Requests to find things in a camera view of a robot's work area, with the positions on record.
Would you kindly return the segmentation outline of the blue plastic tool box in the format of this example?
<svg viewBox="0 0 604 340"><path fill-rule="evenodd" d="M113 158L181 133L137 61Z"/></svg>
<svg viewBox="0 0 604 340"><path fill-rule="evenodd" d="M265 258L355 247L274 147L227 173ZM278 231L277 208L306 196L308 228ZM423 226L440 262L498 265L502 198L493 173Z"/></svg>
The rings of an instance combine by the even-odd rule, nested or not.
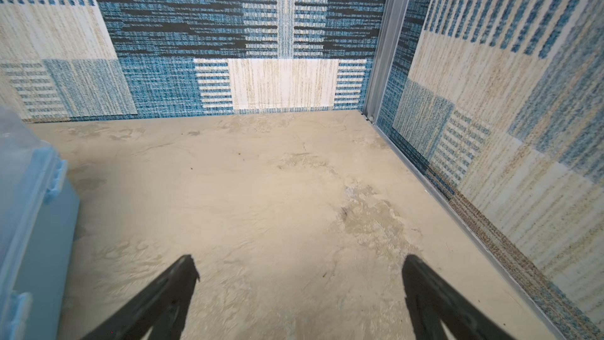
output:
<svg viewBox="0 0 604 340"><path fill-rule="evenodd" d="M80 199L68 162L1 109L1 337L54 339Z"/></svg>

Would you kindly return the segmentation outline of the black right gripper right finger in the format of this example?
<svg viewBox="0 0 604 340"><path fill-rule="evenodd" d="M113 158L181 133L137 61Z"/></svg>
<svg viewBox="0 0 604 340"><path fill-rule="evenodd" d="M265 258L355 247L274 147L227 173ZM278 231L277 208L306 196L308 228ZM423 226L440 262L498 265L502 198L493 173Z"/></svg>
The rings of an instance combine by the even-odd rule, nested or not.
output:
<svg viewBox="0 0 604 340"><path fill-rule="evenodd" d="M512 338L417 255L406 256L402 280L415 338Z"/></svg>

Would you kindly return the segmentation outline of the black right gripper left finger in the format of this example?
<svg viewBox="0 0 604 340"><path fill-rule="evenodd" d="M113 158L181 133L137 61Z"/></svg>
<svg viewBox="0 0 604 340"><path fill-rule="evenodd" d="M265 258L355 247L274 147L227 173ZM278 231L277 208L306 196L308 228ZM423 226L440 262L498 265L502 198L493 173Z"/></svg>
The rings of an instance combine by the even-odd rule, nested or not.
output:
<svg viewBox="0 0 604 340"><path fill-rule="evenodd" d="M192 256L181 256L83 338L180 339L199 278Z"/></svg>

